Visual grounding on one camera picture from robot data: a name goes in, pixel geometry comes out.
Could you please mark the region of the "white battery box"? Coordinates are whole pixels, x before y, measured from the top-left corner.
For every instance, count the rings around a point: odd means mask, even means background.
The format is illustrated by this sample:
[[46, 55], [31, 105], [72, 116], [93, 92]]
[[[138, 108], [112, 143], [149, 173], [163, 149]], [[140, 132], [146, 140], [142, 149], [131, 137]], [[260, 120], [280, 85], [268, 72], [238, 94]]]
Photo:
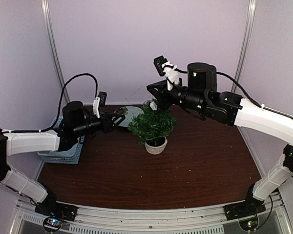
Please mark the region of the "white battery box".
[[157, 104], [152, 101], [150, 104], [149, 104], [150, 108], [153, 110], [153, 111], [156, 111], [157, 110]]

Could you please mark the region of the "small green christmas tree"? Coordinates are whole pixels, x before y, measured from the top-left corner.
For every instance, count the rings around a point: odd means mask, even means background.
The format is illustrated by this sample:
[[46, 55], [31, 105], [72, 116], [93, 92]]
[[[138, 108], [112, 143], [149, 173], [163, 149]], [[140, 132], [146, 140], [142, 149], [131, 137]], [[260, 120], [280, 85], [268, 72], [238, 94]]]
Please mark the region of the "small green christmas tree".
[[176, 125], [176, 118], [171, 111], [153, 111], [149, 104], [156, 99], [148, 100], [142, 105], [142, 113], [134, 117], [128, 125], [129, 131], [140, 139], [140, 144], [145, 146], [146, 151], [152, 155], [159, 155], [168, 143], [167, 137]]

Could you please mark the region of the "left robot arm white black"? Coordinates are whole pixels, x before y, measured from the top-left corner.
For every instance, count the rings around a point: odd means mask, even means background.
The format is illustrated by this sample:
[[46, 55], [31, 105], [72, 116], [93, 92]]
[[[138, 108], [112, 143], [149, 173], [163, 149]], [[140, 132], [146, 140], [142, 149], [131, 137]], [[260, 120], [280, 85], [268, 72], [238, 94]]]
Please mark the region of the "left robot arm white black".
[[118, 113], [102, 113], [102, 104], [96, 98], [93, 114], [90, 114], [80, 101], [68, 103], [62, 109], [63, 118], [59, 127], [52, 125], [47, 130], [3, 130], [0, 128], [0, 183], [25, 195], [49, 216], [57, 216], [61, 209], [56, 197], [43, 185], [28, 178], [7, 163], [7, 157], [22, 153], [70, 150], [79, 138], [97, 131], [109, 133], [124, 121], [125, 116]]

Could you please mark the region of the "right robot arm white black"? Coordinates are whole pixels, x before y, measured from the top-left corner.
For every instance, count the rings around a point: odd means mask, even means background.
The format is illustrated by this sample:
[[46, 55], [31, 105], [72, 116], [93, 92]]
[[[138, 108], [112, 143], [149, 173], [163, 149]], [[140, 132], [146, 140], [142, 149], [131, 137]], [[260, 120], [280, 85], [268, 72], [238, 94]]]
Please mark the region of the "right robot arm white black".
[[187, 65], [187, 86], [179, 77], [181, 70], [163, 56], [153, 64], [164, 80], [147, 86], [156, 98], [158, 108], [169, 109], [178, 105], [186, 112], [194, 110], [199, 119], [211, 118], [228, 126], [245, 127], [276, 137], [286, 146], [276, 164], [250, 188], [245, 201], [238, 204], [244, 215], [251, 215], [268, 196], [288, 178], [293, 177], [293, 116], [259, 104], [244, 88], [243, 95], [217, 91], [217, 75], [231, 78], [218, 72], [216, 67], [202, 62]]

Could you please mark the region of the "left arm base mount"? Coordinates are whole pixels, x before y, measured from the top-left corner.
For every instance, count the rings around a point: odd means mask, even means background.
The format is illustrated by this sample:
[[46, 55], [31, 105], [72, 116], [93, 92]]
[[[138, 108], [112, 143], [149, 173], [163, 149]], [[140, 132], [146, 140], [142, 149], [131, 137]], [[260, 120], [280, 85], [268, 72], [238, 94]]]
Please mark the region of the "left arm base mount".
[[75, 221], [77, 211], [77, 206], [67, 205], [63, 203], [56, 203], [55, 210], [50, 212], [47, 211], [46, 208], [43, 208], [42, 205], [38, 205], [35, 207], [36, 213], [64, 221]]

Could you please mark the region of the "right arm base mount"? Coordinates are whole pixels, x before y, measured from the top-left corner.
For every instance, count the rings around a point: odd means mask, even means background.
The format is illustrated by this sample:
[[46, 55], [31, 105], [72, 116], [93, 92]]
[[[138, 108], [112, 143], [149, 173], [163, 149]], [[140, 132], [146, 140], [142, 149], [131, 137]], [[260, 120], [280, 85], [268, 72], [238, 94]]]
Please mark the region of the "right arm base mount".
[[247, 198], [245, 201], [232, 203], [224, 206], [225, 216], [227, 220], [240, 219], [257, 213], [264, 212], [266, 207], [264, 201], [257, 200], [253, 197]]

